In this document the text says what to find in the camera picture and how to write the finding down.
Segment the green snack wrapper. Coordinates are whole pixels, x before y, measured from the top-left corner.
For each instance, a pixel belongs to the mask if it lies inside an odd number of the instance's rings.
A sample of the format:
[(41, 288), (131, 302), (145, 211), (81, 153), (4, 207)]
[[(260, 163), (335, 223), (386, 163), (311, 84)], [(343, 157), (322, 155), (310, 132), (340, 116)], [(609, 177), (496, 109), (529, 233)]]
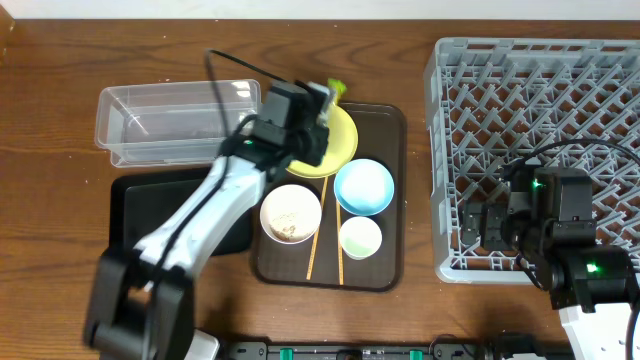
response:
[(347, 92), (347, 86), (341, 80), (329, 78), (327, 86), (330, 91), (330, 99), (333, 105), (337, 105), (342, 96)]

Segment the blue bowl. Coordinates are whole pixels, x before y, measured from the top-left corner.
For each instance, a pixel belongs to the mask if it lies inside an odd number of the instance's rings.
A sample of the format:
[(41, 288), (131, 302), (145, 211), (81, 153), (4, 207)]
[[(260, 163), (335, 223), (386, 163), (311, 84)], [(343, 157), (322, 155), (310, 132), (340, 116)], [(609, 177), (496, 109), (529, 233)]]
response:
[(395, 183), (391, 172), (372, 159), (356, 159), (336, 174), (334, 194), (340, 206), (356, 216), (373, 216), (392, 202)]

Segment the pink bowl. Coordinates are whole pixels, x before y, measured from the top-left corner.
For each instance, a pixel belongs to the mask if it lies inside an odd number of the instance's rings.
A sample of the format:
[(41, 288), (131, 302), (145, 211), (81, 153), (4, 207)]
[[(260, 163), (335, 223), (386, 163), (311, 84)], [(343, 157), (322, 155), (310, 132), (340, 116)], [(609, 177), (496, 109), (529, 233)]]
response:
[(319, 198), (307, 187), (282, 185), (264, 198), (259, 220), (272, 240), (293, 245), (313, 237), (319, 229), (322, 207)]

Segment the white cup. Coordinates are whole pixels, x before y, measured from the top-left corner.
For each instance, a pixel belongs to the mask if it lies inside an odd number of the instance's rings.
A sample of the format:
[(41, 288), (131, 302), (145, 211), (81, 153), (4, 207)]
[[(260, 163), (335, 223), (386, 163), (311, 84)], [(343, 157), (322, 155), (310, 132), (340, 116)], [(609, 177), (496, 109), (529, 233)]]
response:
[(364, 260), (380, 249), (382, 232), (372, 219), (357, 216), (346, 220), (341, 225), (338, 239), (348, 257), (353, 260)]

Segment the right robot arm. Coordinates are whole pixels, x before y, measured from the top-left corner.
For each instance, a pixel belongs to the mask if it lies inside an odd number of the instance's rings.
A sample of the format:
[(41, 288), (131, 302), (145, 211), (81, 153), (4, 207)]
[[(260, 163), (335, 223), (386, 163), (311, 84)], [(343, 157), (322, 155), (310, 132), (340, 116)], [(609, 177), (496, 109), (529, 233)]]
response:
[(468, 202), (461, 241), (516, 252), (547, 292), (578, 359), (630, 359), (639, 284), (628, 253), (596, 241), (592, 180), (580, 169), (526, 165), (505, 171), (505, 202)]

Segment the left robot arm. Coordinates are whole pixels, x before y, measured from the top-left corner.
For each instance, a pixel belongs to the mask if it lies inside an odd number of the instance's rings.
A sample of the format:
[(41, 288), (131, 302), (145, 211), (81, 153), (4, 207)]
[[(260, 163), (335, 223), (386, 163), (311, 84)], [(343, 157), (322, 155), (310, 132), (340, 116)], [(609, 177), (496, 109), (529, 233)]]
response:
[(83, 331), (113, 359), (214, 359), (220, 342), (194, 325), (194, 283), (237, 221), (289, 164), (322, 162), (330, 127), (278, 125), (255, 115), (223, 141), (207, 177), (133, 249), (100, 256)]

